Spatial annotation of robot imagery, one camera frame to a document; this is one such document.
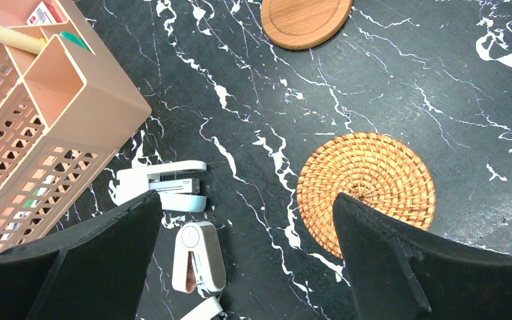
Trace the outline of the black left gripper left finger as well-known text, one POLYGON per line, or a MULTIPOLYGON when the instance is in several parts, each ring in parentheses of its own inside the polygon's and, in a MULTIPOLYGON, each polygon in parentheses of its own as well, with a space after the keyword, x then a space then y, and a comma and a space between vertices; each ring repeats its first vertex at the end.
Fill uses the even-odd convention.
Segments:
POLYGON ((148 191, 1 252, 0 319, 133 319, 161 217, 148 191))

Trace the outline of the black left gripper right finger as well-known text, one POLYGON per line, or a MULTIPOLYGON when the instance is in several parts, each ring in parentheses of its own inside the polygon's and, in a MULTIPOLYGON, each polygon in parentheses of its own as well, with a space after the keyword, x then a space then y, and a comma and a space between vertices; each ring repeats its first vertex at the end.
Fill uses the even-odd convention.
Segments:
POLYGON ((512 319, 512 255, 442 238, 344 193, 333 224, 361 319, 512 319))

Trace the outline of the woven rattan coaster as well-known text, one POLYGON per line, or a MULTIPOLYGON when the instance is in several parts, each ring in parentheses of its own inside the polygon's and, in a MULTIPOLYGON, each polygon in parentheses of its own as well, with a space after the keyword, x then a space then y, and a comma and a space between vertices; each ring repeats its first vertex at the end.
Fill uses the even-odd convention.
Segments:
POLYGON ((310 155, 298 177, 296 200, 303 223, 338 258, 342 252, 333 202, 340 193, 424 231, 436 212, 435 184, 426 164, 406 144, 379 133, 332 138, 310 155))

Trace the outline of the light wooden coaster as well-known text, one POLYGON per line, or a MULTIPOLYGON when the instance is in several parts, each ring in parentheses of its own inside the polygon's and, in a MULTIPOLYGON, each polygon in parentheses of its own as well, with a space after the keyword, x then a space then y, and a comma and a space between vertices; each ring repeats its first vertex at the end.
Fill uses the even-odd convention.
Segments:
POLYGON ((349 17, 353 0, 263 0, 261 24, 276 45, 303 50, 336 34, 349 17))

